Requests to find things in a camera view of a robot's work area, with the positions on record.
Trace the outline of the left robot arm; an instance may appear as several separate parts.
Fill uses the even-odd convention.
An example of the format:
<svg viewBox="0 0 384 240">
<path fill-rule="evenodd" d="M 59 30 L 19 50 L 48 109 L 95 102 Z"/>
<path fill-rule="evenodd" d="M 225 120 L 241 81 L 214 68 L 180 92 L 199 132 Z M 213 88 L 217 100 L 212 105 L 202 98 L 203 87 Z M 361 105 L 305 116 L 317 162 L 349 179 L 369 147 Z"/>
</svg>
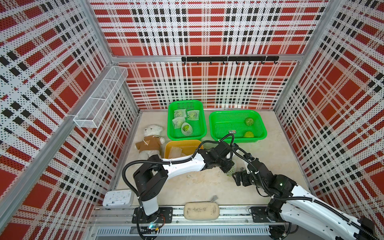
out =
<svg viewBox="0 0 384 240">
<path fill-rule="evenodd" d="M 216 144 L 214 148 L 202 149 L 204 143 Z M 132 190 L 139 201 L 136 217 L 133 223 L 153 223 L 158 219 L 169 223 L 171 220 L 162 213 L 157 196 L 167 180 L 191 172 L 200 172 L 220 168 L 227 174 L 234 167 L 232 158 L 235 147 L 233 141 L 229 144 L 221 139 L 204 141 L 192 155 L 176 159 L 161 159 L 152 155 L 147 160 L 137 160 L 126 164 L 122 170 L 124 183 Z"/>
</svg>

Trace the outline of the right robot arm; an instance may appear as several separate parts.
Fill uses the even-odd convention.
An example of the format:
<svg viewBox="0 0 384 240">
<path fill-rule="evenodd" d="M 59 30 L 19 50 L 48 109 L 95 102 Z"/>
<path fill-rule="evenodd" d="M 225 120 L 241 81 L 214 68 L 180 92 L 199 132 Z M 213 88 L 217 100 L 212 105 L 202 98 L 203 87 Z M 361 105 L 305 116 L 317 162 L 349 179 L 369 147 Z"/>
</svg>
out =
<svg viewBox="0 0 384 240">
<path fill-rule="evenodd" d="M 377 240 L 375 224 L 345 214 L 313 196 L 285 175 L 274 175 L 258 159 L 243 149 L 232 147 L 236 156 L 248 165 L 252 185 L 271 198 L 267 216 L 272 222 L 283 220 L 297 225 L 325 240 Z"/>
</svg>

